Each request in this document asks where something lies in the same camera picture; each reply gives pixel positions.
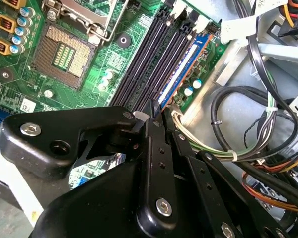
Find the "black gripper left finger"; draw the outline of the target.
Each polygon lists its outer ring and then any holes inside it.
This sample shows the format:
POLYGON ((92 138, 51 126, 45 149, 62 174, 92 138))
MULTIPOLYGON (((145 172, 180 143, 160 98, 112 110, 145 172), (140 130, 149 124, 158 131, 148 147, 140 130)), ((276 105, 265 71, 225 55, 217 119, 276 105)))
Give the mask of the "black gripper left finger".
POLYGON ((0 185, 35 227, 55 199, 130 161, 171 161, 163 112, 121 106, 11 115, 0 126, 0 185))

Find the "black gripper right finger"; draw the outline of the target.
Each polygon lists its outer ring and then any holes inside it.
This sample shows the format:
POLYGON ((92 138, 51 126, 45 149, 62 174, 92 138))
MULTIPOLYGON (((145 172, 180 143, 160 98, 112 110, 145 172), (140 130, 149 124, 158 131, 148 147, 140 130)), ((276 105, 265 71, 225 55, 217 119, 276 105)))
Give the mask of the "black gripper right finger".
POLYGON ((204 238, 287 238, 286 230, 212 154, 193 152, 176 130, 171 110, 163 111, 175 173, 182 176, 180 208, 204 238))

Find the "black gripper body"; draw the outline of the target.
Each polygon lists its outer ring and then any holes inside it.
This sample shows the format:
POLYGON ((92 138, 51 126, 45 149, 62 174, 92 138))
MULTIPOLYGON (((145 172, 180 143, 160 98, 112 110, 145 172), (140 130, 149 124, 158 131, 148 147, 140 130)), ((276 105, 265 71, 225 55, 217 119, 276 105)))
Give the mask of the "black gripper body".
POLYGON ((209 238, 209 217, 171 161, 130 161, 55 199, 33 238, 209 238))

